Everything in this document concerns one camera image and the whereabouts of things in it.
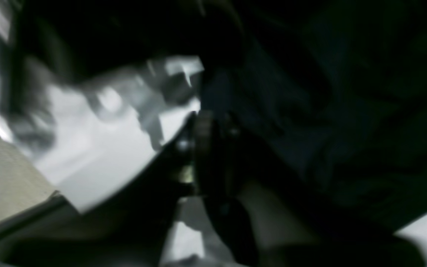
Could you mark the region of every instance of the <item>black fabric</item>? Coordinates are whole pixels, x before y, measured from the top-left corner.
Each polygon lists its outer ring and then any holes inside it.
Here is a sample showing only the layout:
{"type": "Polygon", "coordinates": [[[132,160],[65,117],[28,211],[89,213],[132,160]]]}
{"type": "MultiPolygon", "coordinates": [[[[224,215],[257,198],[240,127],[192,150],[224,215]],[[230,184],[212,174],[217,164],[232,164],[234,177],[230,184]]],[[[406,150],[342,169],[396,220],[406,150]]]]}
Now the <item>black fabric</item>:
{"type": "Polygon", "coordinates": [[[202,108],[234,112],[290,179],[359,217],[397,230],[426,213],[427,1],[235,5],[245,60],[206,70],[202,108]]]}

